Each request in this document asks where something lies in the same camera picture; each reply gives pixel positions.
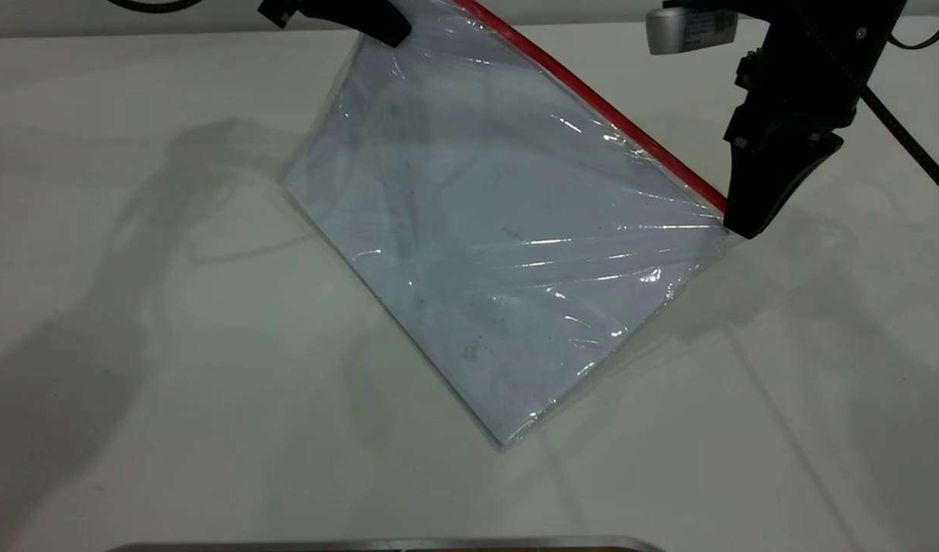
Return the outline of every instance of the plastic bag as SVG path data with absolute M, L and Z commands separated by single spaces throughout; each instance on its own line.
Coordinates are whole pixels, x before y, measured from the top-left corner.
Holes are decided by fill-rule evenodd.
M 717 254 L 724 198 L 474 2 L 395 4 L 286 184 L 505 446 Z

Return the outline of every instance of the black clamp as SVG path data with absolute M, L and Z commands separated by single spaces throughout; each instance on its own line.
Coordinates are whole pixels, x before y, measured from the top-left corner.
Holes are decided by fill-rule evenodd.
M 392 47 L 411 34 L 411 24 L 389 0 L 264 0 L 258 6 L 258 13 L 279 28 L 286 27 L 296 11 L 339 22 Z
M 763 47 L 738 66 L 735 84 L 748 95 L 724 135 L 732 163 L 726 227 L 746 238 L 759 235 L 806 176 L 839 150 L 844 140 L 833 130 L 854 121 L 855 81 L 871 77 L 905 1 L 663 3 L 728 9 L 770 23 Z

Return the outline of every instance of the dirt speck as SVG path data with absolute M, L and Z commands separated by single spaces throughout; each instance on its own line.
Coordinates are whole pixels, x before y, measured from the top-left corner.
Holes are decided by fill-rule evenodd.
M 507 234 L 509 238 L 513 238 L 514 240 L 523 241 L 523 238 L 524 238 L 524 237 L 523 237 L 518 231 L 513 230 L 512 228 L 508 228 L 507 226 L 504 226 L 503 228 L 501 228 L 501 230 L 503 230 L 503 231 L 504 231 L 504 234 Z

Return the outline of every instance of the red zip strip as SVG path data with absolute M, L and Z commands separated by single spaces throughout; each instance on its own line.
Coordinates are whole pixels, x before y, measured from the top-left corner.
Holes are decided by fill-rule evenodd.
M 537 62 L 543 69 L 546 69 L 547 73 L 551 73 L 554 77 L 557 77 L 557 80 L 564 83 L 565 87 L 571 88 L 571 91 L 578 94 L 578 97 L 582 98 L 585 104 L 592 106 L 593 109 L 598 111 L 599 114 L 602 114 L 609 122 L 616 125 L 617 129 L 622 130 L 626 136 L 631 137 L 632 140 L 636 141 L 640 146 L 643 146 L 644 150 L 647 150 L 648 153 L 661 162 L 664 167 L 675 174 L 677 178 L 682 179 L 684 184 L 690 186 L 691 189 L 699 193 L 708 203 L 711 203 L 711 206 L 724 213 L 725 207 L 728 206 L 728 200 L 724 198 L 724 195 L 721 195 L 721 192 L 718 192 L 717 189 L 714 189 L 713 186 L 705 182 L 703 178 L 687 167 L 681 160 L 674 157 L 673 154 L 667 151 L 661 144 L 656 143 L 656 140 L 643 132 L 643 129 L 634 125 L 630 119 L 626 118 L 626 115 L 620 113 L 619 109 L 612 107 L 612 104 L 609 104 L 605 98 L 600 97 L 588 84 L 583 83 L 581 78 L 578 78 L 574 73 L 568 71 L 567 67 L 561 65 L 560 61 L 551 57 L 549 53 L 540 49 L 540 46 L 529 41 L 526 36 L 520 34 L 520 32 L 508 25 L 506 21 L 494 15 L 492 11 L 481 6 L 476 0 L 455 0 L 455 3 L 462 6 L 462 8 L 470 14 L 473 14 L 479 21 L 482 21 L 483 25 L 493 28 L 500 36 L 503 36 L 503 38 L 516 46 L 517 49 Z

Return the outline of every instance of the white table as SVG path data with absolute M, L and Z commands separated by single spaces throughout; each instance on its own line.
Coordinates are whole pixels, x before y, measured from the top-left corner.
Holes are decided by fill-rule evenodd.
M 637 24 L 525 32 L 723 189 L 765 28 L 665 58 Z M 939 550 L 939 192 L 864 107 L 766 234 L 498 454 L 277 185 L 353 36 L 0 41 L 0 550 Z M 872 83 L 939 159 L 939 45 Z

